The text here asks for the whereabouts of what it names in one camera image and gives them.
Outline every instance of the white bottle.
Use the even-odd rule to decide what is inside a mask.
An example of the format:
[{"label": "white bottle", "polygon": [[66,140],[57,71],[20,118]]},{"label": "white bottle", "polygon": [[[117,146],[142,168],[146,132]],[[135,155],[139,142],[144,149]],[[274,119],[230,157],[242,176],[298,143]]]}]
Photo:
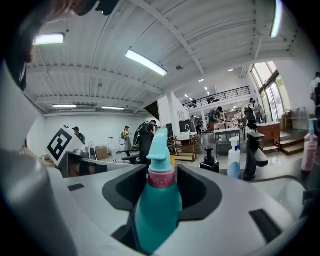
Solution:
[{"label": "white bottle", "polygon": [[232,137],[229,141],[231,142],[232,149],[229,150],[229,163],[227,175],[233,178],[239,178],[240,174],[240,149],[238,146],[239,137]]}]

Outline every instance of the yellow object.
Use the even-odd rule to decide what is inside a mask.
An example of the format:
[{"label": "yellow object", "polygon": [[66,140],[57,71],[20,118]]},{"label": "yellow object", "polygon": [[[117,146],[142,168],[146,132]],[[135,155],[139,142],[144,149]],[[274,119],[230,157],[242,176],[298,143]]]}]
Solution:
[{"label": "yellow object", "polygon": [[174,155],[170,155],[171,165],[174,168],[176,166],[176,158]]}]

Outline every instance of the bottle with pink liquid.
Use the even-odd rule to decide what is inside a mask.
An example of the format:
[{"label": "bottle with pink liquid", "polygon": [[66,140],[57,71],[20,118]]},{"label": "bottle with pink liquid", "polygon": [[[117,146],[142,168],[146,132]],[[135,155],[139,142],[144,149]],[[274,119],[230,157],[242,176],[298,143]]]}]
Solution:
[{"label": "bottle with pink liquid", "polygon": [[301,170],[311,172],[318,147],[318,137],[315,135],[314,121],[317,119],[309,119],[309,133],[304,137],[304,151]]}]

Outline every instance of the handrail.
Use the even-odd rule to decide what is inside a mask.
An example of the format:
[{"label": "handrail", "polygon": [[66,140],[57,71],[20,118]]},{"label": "handrail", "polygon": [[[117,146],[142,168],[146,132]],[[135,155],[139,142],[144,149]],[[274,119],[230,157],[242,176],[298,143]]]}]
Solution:
[{"label": "handrail", "polygon": [[249,94],[250,94],[249,86],[244,86],[241,88],[227,90],[224,92],[208,95],[206,97],[197,99],[196,102],[190,101],[182,105],[186,110],[190,110],[192,108],[197,108],[199,106],[204,106],[204,105],[208,105],[215,102],[221,102],[231,98],[249,95]]}]

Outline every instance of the fluorescent light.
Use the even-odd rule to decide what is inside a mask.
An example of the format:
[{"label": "fluorescent light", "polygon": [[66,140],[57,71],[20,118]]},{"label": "fluorescent light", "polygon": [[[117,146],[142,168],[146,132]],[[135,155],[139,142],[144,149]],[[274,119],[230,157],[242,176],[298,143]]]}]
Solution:
[{"label": "fluorescent light", "polygon": [[275,14],[271,30],[271,38],[276,38],[280,29],[281,19],[283,12],[283,4],[280,0],[275,0]]},{"label": "fluorescent light", "polygon": [[146,66],[147,68],[157,72],[161,76],[165,76],[166,74],[168,74],[168,72],[166,70],[164,70],[162,67],[158,66],[157,64],[153,63],[151,60],[148,60],[147,58],[139,55],[138,53],[136,53],[132,50],[128,50],[126,52],[125,56],[127,58],[129,58],[135,62],[138,62],[138,63]]},{"label": "fluorescent light", "polygon": [[125,110],[124,107],[116,107],[116,106],[103,106],[104,110]]},{"label": "fluorescent light", "polygon": [[61,104],[61,105],[52,105],[53,108],[61,108],[61,109],[65,109],[65,108],[76,108],[76,105],[67,105],[67,104]]},{"label": "fluorescent light", "polygon": [[34,41],[34,46],[39,45],[51,45],[51,44],[63,44],[65,36],[62,33],[59,34],[42,34],[37,36]]}]

